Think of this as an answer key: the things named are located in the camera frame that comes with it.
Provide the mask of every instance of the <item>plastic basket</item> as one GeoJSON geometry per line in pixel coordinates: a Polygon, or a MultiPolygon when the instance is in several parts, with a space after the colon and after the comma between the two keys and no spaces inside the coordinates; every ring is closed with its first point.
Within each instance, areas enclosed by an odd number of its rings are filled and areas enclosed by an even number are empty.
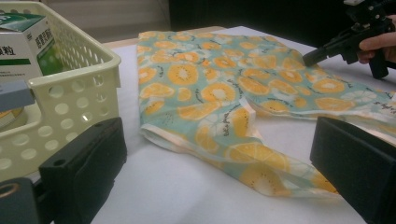
{"type": "Polygon", "coordinates": [[[0,132],[0,181],[25,176],[91,125],[119,115],[120,57],[49,7],[0,2],[0,12],[47,16],[66,71],[30,79],[41,116],[0,132]]]}

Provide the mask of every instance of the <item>white table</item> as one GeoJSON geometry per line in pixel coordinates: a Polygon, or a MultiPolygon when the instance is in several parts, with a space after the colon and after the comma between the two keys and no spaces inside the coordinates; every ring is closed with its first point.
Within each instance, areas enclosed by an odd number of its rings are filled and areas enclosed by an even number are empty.
{"type": "MultiPolygon", "coordinates": [[[[264,35],[246,27],[217,31],[229,35],[264,35]]],[[[282,43],[305,54],[312,48],[282,38],[282,43]]],[[[268,197],[246,187],[221,170],[194,158],[155,146],[139,134],[135,45],[114,49],[122,58],[119,89],[128,159],[108,200],[93,224],[210,223],[210,224],[363,224],[342,198],[301,199],[268,197]]],[[[396,71],[384,80],[371,76],[368,65],[347,65],[336,56],[320,65],[349,80],[396,91],[396,71]]],[[[269,147],[305,162],[314,136],[314,121],[257,118],[269,147]]]]}

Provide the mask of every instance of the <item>teal cloth with orange print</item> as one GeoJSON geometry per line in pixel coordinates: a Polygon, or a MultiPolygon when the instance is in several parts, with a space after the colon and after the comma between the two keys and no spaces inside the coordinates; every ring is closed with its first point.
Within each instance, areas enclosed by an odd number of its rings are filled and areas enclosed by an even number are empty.
{"type": "Polygon", "coordinates": [[[305,67],[271,36],[145,32],[137,62],[141,133],[265,195],[336,190],[312,165],[265,145],[256,116],[329,116],[396,135],[392,92],[305,67]]]}

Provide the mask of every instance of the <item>white and green box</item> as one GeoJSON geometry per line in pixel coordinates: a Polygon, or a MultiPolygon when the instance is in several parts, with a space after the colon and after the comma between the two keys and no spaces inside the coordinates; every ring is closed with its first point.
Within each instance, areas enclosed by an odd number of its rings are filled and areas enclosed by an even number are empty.
{"type": "Polygon", "coordinates": [[[0,14],[0,83],[62,72],[45,16],[0,14]]]}

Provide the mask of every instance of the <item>robotic arm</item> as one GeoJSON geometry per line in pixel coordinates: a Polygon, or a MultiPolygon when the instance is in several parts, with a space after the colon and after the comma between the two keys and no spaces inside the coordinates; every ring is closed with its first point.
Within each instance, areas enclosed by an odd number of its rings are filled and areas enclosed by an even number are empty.
{"type": "MultiPolygon", "coordinates": [[[[361,50],[359,43],[363,39],[395,31],[392,20],[387,18],[383,8],[385,4],[390,2],[394,2],[394,0],[384,0],[380,3],[375,0],[345,0],[344,4],[351,6],[346,14],[355,24],[321,48],[305,54],[303,57],[305,65],[310,66],[338,54],[342,55],[347,64],[357,62],[357,52],[361,50]]],[[[374,58],[370,61],[373,77],[387,76],[389,73],[388,67],[394,68],[394,65],[386,62],[382,49],[378,49],[374,58]]]]}

